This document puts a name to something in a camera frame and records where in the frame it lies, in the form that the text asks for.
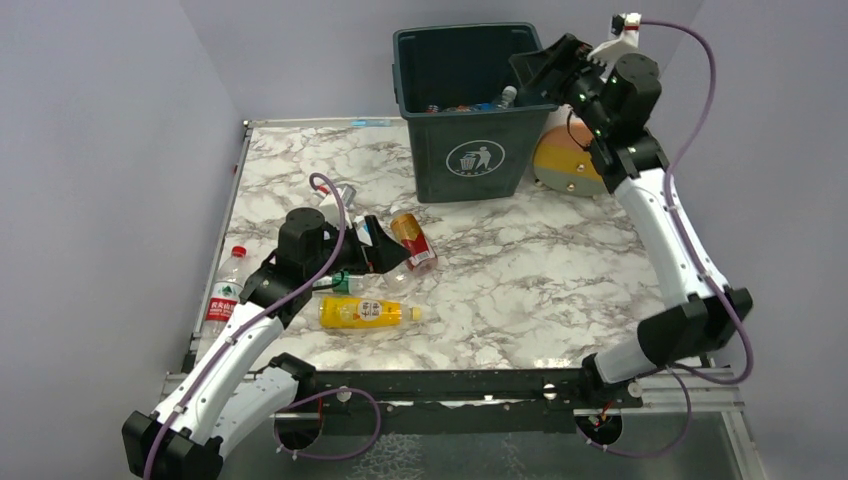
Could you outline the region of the red gold label bottle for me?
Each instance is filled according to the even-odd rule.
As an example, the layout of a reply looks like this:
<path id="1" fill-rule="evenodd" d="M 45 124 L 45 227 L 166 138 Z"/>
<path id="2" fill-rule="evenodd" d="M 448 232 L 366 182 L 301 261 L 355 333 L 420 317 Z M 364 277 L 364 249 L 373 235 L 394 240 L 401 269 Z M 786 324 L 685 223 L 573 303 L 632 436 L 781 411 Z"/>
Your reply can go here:
<path id="1" fill-rule="evenodd" d="M 438 256 L 417 218 L 405 209 L 390 210 L 390 229 L 395 239 L 410 253 L 407 268 L 417 276 L 432 272 L 438 265 Z"/>

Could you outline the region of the clear bottle dark green label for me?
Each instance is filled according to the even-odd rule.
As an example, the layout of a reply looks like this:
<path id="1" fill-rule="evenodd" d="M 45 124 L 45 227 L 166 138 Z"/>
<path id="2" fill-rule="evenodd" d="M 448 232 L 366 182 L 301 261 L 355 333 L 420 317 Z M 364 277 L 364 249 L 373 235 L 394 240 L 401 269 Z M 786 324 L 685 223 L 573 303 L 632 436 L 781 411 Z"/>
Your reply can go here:
<path id="1" fill-rule="evenodd" d="M 505 110 L 510 109 L 515 105 L 518 96 L 518 89 L 514 86 L 506 86 L 500 94 L 491 102 L 494 109 Z"/>

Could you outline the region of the clear bottle blue label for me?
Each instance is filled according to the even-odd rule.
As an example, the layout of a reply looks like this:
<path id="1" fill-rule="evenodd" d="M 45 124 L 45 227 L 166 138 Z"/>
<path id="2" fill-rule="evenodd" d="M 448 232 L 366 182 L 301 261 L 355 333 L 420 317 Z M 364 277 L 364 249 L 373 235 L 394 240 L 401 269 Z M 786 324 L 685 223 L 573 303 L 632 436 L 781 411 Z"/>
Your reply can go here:
<path id="1" fill-rule="evenodd" d="M 494 106 L 491 103 L 477 103 L 469 105 L 458 105 L 448 107 L 442 110 L 442 113 L 463 113 L 463 112 L 480 112 L 493 110 Z"/>

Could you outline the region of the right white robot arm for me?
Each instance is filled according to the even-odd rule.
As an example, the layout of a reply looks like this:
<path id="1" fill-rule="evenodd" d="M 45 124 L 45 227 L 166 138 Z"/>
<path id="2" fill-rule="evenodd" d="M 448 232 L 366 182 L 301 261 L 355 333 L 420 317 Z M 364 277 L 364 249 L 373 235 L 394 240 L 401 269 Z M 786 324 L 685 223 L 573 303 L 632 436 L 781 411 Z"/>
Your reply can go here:
<path id="1" fill-rule="evenodd" d="M 593 401 L 641 375 L 726 346 L 753 300 L 712 264 L 677 201 L 672 169 L 647 122 L 661 95 L 656 62 L 628 52 L 597 60 L 571 34 L 550 47 L 514 54 L 520 90 L 566 105 L 588 127 L 588 152 L 607 191 L 630 217 L 656 273 L 664 311 L 628 339 L 587 356 L 581 392 Z"/>

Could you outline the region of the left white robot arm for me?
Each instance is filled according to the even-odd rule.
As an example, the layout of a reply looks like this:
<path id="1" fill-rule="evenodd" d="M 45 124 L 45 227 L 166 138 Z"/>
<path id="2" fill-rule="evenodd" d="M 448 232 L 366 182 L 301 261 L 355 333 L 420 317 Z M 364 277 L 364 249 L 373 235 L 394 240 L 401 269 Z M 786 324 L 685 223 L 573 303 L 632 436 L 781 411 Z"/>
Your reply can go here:
<path id="1" fill-rule="evenodd" d="M 292 356 L 256 384 L 238 387 L 259 355 L 311 300 L 313 284 L 338 271 L 387 273 L 410 256 L 375 216 L 361 242 L 314 208 L 291 210 L 273 257 L 248 277 L 225 331 L 182 383 L 150 414 L 133 412 L 122 427 L 130 471 L 143 479 L 215 479 L 230 452 L 271 413 L 291 404 L 313 367 Z"/>

